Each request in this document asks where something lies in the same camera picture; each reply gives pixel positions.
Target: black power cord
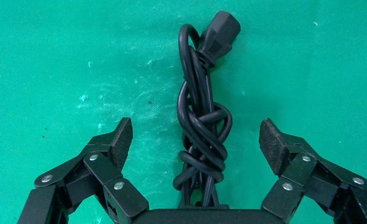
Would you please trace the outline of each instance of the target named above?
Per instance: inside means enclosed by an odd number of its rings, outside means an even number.
[[[220,205],[215,184],[224,178],[222,171],[227,150],[223,142],[230,133],[232,117],[226,107],[214,102],[209,69],[231,50],[240,30],[240,24],[231,14],[220,11],[201,36],[190,24],[182,26],[179,31],[179,54],[185,82],[179,92],[177,112],[186,151],[179,152],[184,165],[182,173],[175,177],[173,187],[182,193],[180,208],[191,205],[190,197],[195,189],[202,192],[202,200],[196,202],[196,206]],[[189,45],[189,37],[195,49]]]

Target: metal rivet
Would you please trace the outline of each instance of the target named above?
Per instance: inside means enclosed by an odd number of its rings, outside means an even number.
[[[353,180],[353,182],[355,182],[357,184],[365,184],[365,182],[362,179],[358,178],[358,177],[354,177],[354,178],[352,178],[352,180]]]
[[[43,183],[49,182],[51,178],[53,178],[53,175],[46,175],[42,178],[42,182]]]
[[[284,183],[284,184],[282,184],[282,187],[283,187],[285,190],[293,190],[292,185],[290,185],[289,183]]]
[[[311,158],[310,158],[310,157],[308,157],[308,156],[303,156],[302,158],[303,158],[303,160],[304,160],[304,161],[306,161],[306,162],[311,161]]]
[[[120,189],[123,188],[123,186],[124,186],[124,183],[123,182],[117,182],[113,188],[115,190],[120,190]]]
[[[98,158],[98,155],[92,155],[92,156],[90,156],[90,160],[91,161],[94,161],[94,160],[96,160]]]

